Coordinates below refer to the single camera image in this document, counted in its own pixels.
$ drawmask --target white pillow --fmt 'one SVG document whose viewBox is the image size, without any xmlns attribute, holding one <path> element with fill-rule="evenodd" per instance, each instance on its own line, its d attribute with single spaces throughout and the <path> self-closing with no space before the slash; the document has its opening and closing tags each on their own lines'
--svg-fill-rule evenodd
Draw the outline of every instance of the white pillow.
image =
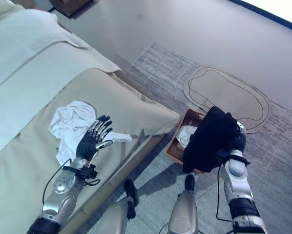
<svg viewBox="0 0 292 234">
<path fill-rule="evenodd" d="M 20 5 L 13 4 L 11 1 L 0 0 L 0 20 L 13 12 L 20 10 L 24 10 L 24 8 Z"/>
</svg>

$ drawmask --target bed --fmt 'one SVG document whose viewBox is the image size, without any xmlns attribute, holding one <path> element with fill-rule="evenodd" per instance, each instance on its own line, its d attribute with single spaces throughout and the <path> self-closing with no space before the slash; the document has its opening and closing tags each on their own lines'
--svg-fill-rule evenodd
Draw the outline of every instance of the bed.
<svg viewBox="0 0 292 234">
<path fill-rule="evenodd" d="M 60 140 L 48 126 L 74 100 L 110 115 L 114 131 L 133 141 L 115 142 L 91 161 L 101 182 L 82 190 L 65 234 L 87 221 L 180 116 L 59 27 L 56 16 L 0 0 L 0 234 L 26 233 L 39 214 L 45 184 L 60 166 Z"/>
</svg>

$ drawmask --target wooden tray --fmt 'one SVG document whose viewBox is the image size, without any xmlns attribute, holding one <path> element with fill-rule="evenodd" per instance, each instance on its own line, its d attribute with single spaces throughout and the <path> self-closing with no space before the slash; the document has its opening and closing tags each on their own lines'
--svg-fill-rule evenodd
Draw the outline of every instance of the wooden tray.
<svg viewBox="0 0 292 234">
<path fill-rule="evenodd" d="M 180 122 L 172 140 L 169 143 L 169 146 L 166 151 L 166 155 L 171 158 L 173 161 L 183 165 L 183 153 L 184 148 L 181 146 L 179 141 L 177 140 L 176 136 L 178 135 L 180 128 L 184 125 L 191 125 L 194 127 L 198 127 L 200 122 L 205 117 L 204 114 L 197 112 L 193 109 L 187 109 L 185 112 L 182 121 Z M 201 171 L 195 169 L 196 173 L 202 173 Z"/>
</svg>

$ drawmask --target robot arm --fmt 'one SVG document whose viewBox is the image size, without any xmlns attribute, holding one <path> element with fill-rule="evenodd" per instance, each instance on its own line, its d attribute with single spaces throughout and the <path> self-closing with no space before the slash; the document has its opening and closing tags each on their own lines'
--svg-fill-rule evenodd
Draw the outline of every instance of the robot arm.
<svg viewBox="0 0 292 234">
<path fill-rule="evenodd" d="M 73 213 L 85 178 L 95 178 L 95 166 L 90 165 L 94 154 L 111 145 L 111 140 L 103 141 L 112 130 L 107 127 L 110 118 L 101 116 L 89 127 L 78 144 L 76 158 L 70 166 L 64 166 L 56 178 L 53 191 L 43 204 L 40 215 L 31 225 L 27 234 L 57 234 Z"/>
<path fill-rule="evenodd" d="M 229 160 L 224 163 L 221 176 L 224 181 L 224 192 L 232 218 L 233 233 L 268 234 L 265 224 L 259 215 L 247 182 L 247 160 L 243 157 L 246 145 L 246 130 L 237 122 L 240 137 L 230 142 Z"/>
</svg>

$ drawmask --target cable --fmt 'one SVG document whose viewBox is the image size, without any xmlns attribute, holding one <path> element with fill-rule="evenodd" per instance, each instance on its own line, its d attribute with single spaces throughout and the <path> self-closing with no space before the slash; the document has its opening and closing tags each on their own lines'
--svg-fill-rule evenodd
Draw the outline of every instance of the cable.
<svg viewBox="0 0 292 234">
<path fill-rule="evenodd" d="M 226 221 L 226 222 L 232 222 L 232 220 L 228 220 L 228 219 L 222 219 L 222 218 L 219 218 L 218 217 L 218 214 L 219 214 L 219 200 L 220 200 L 220 183 L 219 183 L 219 175 L 220 175 L 220 169 L 221 169 L 221 166 L 219 166 L 219 170 L 218 170 L 218 204 L 216 206 L 216 218 L 218 220 L 221 220 L 221 221 Z"/>
<path fill-rule="evenodd" d="M 200 231 L 200 230 L 198 230 L 198 232 L 199 232 L 199 233 L 201 233 L 201 234 L 205 234 L 205 233 L 203 233 L 203 232 L 202 232 L 202 231 Z"/>
<path fill-rule="evenodd" d="M 91 182 L 87 182 L 84 178 L 84 183 L 85 183 L 85 185 L 88 185 L 88 186 L 95 186 L 95 185 L 98 185 L 100 182 L 101 182 L 100 179 L 96 179 L 96 180 L 93 180 Z"/>
<path fill-rule="evenodd" d="M 49 179 L 49 181 L 47 182 L 47 184 L 45 185 L 45 188 L 44 188 L 44 191 L 43 191 L 43 196 L 42 196 L 42 203 L 43 203 L 43 205 L 44 205 L 44 197 L 45 197 L 45 192 L 46 192 L 46 189 L 47 189 L 47 186 L 49 185 L 49 183 L 50 183 L 50 181 L 54 178 L 54 176 L 58 173 L 58 171 L 60 171 L 61 170 L 61 168 L 63 168 L 64 167 L 64 165 L 68 162 L 68 161 L 70 161 L 70 163 L 71 163 L 71 159 L 68 159 L 66 162 L 64 162 L 64 164 L 62 165 L 62 166 L 60 166 L 60 168 L 52 175 L 52 177 Z"/>
<path fill-rule="evenodd" d="M 158 234 L 160 234 L 161 233 L 161 231 L 165 228 L 165 226 L 166 225 L 168 225 L 169 223 L 166 223 L 164 226 L 162 226 L 162 228 L 160 229 L 160 231 L 159 231 L 159 233 Z"/>
</svg>

